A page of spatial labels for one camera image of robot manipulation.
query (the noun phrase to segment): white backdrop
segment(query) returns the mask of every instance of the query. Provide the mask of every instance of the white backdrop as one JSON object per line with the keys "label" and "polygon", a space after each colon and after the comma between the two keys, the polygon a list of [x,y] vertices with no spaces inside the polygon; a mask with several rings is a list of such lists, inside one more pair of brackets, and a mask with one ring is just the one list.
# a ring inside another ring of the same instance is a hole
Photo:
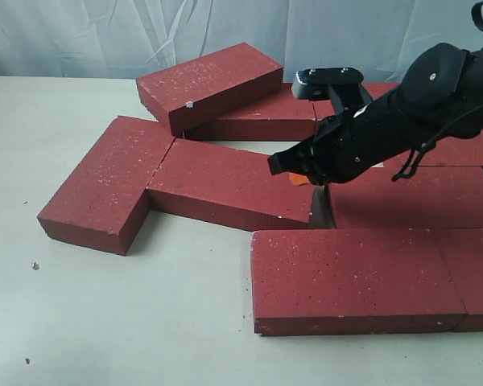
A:
{"label": "white backdrop", "polygon": [[474,2],[0,0],[0,75],[135,78],[246,41],[285,81],[312,66],[396,81],[440,41],[483,46]]}

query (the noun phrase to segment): orange object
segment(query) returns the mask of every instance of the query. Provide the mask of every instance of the orange object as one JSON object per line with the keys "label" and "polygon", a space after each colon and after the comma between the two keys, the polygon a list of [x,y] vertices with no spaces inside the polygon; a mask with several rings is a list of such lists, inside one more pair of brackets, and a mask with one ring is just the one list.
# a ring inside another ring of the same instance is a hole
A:
{"label": "orange object", "polygon": [[305,175],[296,175],[295,173],[289,173],[289,175],[291,183],[293,183],[297,187],[309,183],[309,179]]}

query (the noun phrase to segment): table surface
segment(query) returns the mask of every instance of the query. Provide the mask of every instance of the table surface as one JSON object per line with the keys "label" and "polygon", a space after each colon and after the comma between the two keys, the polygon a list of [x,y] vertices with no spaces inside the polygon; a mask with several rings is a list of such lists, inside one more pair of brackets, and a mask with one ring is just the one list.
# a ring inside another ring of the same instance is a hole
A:
{"label": "table surface", "polygon": [[152,212],[129,257],[48,239],[36,215],[117,115],[153,119],[133,80],[0,77],[0,386],[483,385],[483,333],[255,335],[249,232]]}

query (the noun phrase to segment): tabletop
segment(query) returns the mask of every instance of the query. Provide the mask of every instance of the tabletop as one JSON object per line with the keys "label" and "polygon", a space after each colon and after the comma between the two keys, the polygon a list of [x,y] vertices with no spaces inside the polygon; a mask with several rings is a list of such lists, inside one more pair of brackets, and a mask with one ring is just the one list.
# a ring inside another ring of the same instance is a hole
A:
{"label": "tabletop", "polygon": [[483,385],[483,333],[256,335],[250,232],[151,212],[128,257],[47,238],[37,214],[118,115],[154,119],[134,80],[0,77],[0,386]]}

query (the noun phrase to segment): black robotic arm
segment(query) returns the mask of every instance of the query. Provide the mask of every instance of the black robotic arm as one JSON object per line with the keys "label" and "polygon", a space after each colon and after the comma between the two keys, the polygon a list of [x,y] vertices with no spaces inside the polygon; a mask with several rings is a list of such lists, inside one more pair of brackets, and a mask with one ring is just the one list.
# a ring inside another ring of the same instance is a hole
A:
{"label": "black robotic arm", "polygon": [[[482,7],[479,2],[472,8],[481,31]],[[392,177],[408,179],[437,141],[474,138],[483,129],[483,48],[470,52],[439,43],[417,58],[396,88],[376,100],[362,81],[355,68],[297,72],[295,98],[330,100],[335,114],[322,119],[310,138],[271,155],[273,175],[292,172],[314,185],[347,183],[409,150],[407,162]]]}

